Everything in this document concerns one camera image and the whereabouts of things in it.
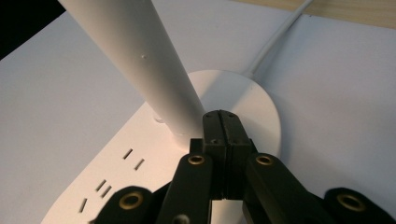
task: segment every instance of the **outlet slot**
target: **outlet slot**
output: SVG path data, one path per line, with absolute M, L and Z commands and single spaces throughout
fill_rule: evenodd
M 101 195 L 102 198 L 105 198 L 105 196 L 108 194 L 108 192 L 111 190 L 111 186 L 108 186 L 107 189 L 103 192 Z
M 129 154 L 131 154 L 132 151 L 133 151 L 133 149 L 130 148 L 129 151 L 123 157 L 123 159 L 127 159 L 129 157 Z
M 136 165 L 136 167 L 135 167 L 134 169 L 137 171 L 144 161 L 145 161 L 145 159 L 142 159 L 142 160 Z
M 84 200 L 82 200 L 81 207 L 79 208 L 80 213 L 82 213 L 82 211 L 84 211 L 84 207 L 85 207 L 85 204 L 87 203 L 87 201 L 88 201 L 88 199 L 86 199 L 86 198 Z
M 101 189 L 102 186 L 103 186 L 105 183 L 106 183 L 106 180 L 104 179 L 104 180 L 99 184 L 99 186 L 96 188 L 96 191 L 99 191 L 99 189 Z

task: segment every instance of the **power strip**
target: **power strip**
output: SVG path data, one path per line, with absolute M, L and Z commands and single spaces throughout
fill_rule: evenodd
M 218 70 L 195 72 L 190 79 L 206 111 L 235 113 L 259 151 L 278 154 L 279 117 L 259 85 Z M 58 198 L 42 223 L 88 223 L 119 189 L 138 186 L 155 191 L 173 178 L 179 159 L 188 151 L 189 146 L 180 144 L 143 104 Z M 243 220 L 241 202 L 214 201 L 212 223 Z

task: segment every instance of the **circular white base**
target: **circular white base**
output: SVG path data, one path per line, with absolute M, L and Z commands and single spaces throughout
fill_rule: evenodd
M 206 111 L 235 113 L 260 152 L 278 155 L 279 117 L 271 98 L 259 85 L 235 73 L 217 70 L 194 72 L 190 79 Z M 88 223 L 114 192 L 128 186 L 155 191 L 172 180 L 189 146 L 177 143 L 151 112 L 148 104 L 136 111 L 62 193 L 42 223 Z M 201 138 L 202 134 L 193 137 Z M 212 223 L 236 224 L 242 220 L 241 202 L 213 202 Z

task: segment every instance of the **white pole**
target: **white pole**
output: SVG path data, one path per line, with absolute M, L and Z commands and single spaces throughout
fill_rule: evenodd
M 149 0 L 60 0 L 177 135 L 201 127 L 204 108 Z
M 257 72 L 262 60 L 267 56 L 271 48 L 276 44 L 279 38 L 285 34 L 285 32 L 293 25 L 293 23 L 300 17 L 303 11 L 313 2 L 313 0 L 305 0 L 289 17 L 277 28 L 276 32 L 270 37 L 268 42 L 265 43 L 264 47 L 260 51 L 259 55 L 255 58 L 254 62 L 250 65 L 245 75 L 253 77 Z

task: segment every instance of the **dark background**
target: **dark background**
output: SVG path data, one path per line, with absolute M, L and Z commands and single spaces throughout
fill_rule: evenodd
M 62 13 L 56 0 L 0 0 L 0 60 Z

